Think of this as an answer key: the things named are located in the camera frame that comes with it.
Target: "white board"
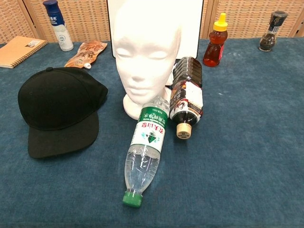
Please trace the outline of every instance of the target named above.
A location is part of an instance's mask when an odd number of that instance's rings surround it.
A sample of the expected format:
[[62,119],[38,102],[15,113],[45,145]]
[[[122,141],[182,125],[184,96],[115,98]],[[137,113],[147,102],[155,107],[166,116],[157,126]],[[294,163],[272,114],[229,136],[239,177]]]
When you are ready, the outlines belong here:
[[[116,13],[125,1],[126,0],[107,0],[111,34],[113,33],[113,24],[115,23]],[[176,15],[177,17],[182,17],[181,42],[180,49],[177,53],[177,59],[181,59],[186,56],[196,58],[200,38],[203,0],[181,0],[181,2],[184,13],[183,15]],[[115,57],[116,53],[112,41],[111,44],[112,54],[113,57]]]

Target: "white foam mannequin head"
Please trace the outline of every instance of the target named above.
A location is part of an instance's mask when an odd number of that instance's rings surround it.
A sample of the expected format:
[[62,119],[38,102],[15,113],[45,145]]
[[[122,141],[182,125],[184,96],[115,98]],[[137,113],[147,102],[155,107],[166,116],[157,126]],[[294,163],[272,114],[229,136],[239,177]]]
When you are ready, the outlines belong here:
[[165,87],[181,41],[176,20],[176,0],[127,0],[118,10],[114,25],[116,66],[126,91],[123,107],[138,119],[142,105],[161,95],[170,100]]

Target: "orange food pouch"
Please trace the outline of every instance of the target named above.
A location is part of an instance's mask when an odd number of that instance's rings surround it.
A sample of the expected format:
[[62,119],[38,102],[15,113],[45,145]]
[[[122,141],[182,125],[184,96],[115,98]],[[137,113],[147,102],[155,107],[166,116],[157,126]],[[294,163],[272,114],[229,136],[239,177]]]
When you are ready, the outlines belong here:
[[77,51],[77,54],[70,58],[65,64],[65,67],[91,68],[99,53],[105,50],[107,43],[97,40],[82,43]]

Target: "brown notebook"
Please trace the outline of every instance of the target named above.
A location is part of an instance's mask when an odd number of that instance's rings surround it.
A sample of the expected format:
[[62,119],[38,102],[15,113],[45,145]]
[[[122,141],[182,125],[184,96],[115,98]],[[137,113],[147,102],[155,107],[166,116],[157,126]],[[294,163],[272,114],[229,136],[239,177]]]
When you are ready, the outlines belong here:
[[16,36],[0,48],[0,67],[14,68],[47,43],[42,39]]

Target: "bottle cap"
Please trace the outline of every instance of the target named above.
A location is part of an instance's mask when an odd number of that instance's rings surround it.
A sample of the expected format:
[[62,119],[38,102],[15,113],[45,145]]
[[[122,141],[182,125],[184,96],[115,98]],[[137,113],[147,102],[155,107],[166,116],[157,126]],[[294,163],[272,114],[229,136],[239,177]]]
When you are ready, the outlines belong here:
[[218,21],[214,22],[213,29],[218,32],[226,31],[228,23],[225,20],[226,20],[226,13],[221,13]]
[[139,208],[142,204],[143,196],[138,193],[126,191],[123,196],[123,203],[130,207]]
[[285,13],[284,11],[275,11],[271,13],[271,18],[270,18],[270,26],[275,26],[279,27],[283,25],[284,20],[287,18],[288,14]]
[[91,66],[91,64],[89,64],[89,63],[85,63],[85,64],[84,64],[84,67],[87,68],[87,69],[91,69],[92,66]]
[[180,123],[176,127],[176,135],[180,139],[188,139],[191,136],[191,125],[188,123]]
[[57,0],[44,1],[43,5],[46,7],[48,15],[60,12]]

